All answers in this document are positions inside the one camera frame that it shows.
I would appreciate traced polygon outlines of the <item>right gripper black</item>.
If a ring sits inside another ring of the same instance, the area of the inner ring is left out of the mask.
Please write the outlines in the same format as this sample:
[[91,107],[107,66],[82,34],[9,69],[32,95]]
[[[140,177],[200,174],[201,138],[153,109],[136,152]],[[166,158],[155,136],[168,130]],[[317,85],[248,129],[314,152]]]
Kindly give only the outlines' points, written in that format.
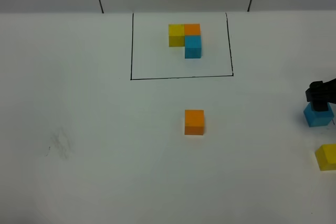
[[335,103],[335,83],[336,79],[327,82],[314,81],[309,84],[309,88],[306,90],[306,98],[308,102],[311,102],[314,111],[328,111],[328,103]]

